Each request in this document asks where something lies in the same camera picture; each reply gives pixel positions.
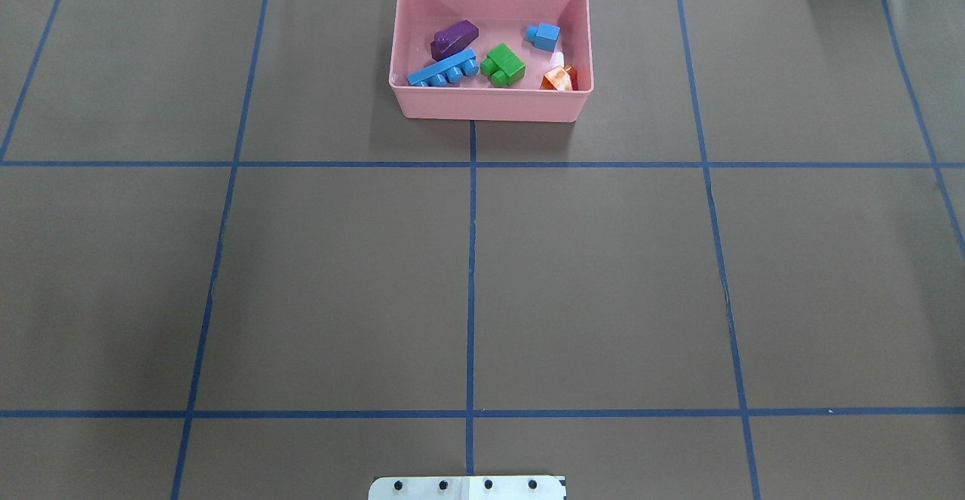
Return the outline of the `pink plastic box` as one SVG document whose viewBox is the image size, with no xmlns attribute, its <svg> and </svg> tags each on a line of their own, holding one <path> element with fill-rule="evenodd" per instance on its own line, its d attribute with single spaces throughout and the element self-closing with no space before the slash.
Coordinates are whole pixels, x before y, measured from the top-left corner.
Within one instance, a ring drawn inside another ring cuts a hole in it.
<svg viewBox="0 0 965 500">
<path fill-rule="evenodd" d="M 482 73 L 448 87 L 407 84 L 408 75 L 434 63 L 434 33 L 462 20 L 479 28 L 469 46 L 479 65 L 506 43 L 526 63 L 525 76 L 510 87 L 493 87 Z M 528 43 L 527 26 L 535 23 L 561 28 L 555 52 Z M 544 72 L 558 65 L 577 70 L 579 90 L 541 90 Z M 388 81 L 407 118 L 575 122 L 594 88 L 590 0 L 397 0 Z"/>
</svg>

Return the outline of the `purple toy block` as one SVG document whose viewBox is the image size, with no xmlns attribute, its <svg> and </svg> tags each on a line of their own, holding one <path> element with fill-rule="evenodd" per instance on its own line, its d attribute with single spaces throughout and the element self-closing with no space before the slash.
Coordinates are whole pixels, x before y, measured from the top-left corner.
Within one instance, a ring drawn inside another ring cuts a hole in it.
<svg viewBox="0 0 965 500">
<path fill-rule="evenodd" d="M 434 33 L 430 41 L 432 60 L 441 61 L 469 47 L 479 37 L 479 28 L 468 20 L 458 21 Z"/>
</svg>

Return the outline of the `green toy block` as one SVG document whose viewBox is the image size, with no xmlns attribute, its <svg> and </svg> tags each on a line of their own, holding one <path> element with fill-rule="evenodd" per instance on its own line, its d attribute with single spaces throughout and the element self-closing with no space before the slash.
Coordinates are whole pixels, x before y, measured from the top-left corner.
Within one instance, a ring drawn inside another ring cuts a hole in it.
<svg viewBox="0 0 965 500">
<path fill-rule="evenodd" d="M 525 76 L 526 63 L 506 43 L 500 43 L 486 54 L 479 69 L 493 87 L 510 87 Z"/>
</svg>

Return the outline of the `long blue toy block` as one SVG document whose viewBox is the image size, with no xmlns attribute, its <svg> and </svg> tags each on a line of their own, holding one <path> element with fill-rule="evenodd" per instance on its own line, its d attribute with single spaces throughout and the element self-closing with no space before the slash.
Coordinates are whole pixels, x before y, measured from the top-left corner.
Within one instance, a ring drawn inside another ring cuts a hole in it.
<svg viewBox="0 0 965 500">
<path fill-rule="evenodd" d="M 459 85 L 465 78 L 479 73 L 475 50 L 465 48 L 443 60 L 435 61 L 407 76 L 407 84 L 413 87 L 448 87 Z"/>
</svg>

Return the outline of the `orange toy block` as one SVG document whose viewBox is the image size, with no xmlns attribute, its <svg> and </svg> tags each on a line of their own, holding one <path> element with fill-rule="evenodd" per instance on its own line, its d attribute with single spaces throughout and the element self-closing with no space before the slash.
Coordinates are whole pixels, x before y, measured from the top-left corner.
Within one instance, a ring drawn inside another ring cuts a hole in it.
<svg viewBox="0 0 965 500">
<path fill-rule="evenodd" d="M 577 70 L 572 65 L 558 65 L 547 70 L 541 78 L 541 90 L 579 90 Z"/>
</svg>

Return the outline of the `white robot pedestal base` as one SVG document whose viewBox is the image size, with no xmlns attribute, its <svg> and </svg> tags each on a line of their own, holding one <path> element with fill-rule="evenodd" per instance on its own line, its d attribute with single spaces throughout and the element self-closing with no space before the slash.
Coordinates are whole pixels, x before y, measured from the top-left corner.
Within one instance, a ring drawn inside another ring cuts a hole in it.
<svg viewBox="0 0 965 500">
<path fill-rule="evenodd" d="M 377 478 L 369 499 L 566 499 L 564 477 L 552 475 L 408 476 Z"/>
</svg>

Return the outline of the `small blue toy block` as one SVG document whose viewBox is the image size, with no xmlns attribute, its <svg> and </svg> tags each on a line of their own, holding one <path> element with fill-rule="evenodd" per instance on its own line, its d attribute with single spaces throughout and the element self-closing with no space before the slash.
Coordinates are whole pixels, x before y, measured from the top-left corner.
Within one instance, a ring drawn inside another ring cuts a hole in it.
<svg viewBox="0 0 965 500">
<path fill-rule="evenodd" d="M 527 26 L 525 38 L 534 48 L 544 52 L 555 52 L 561 28 L 552 23 L 535 23 Z"/>
</svg>

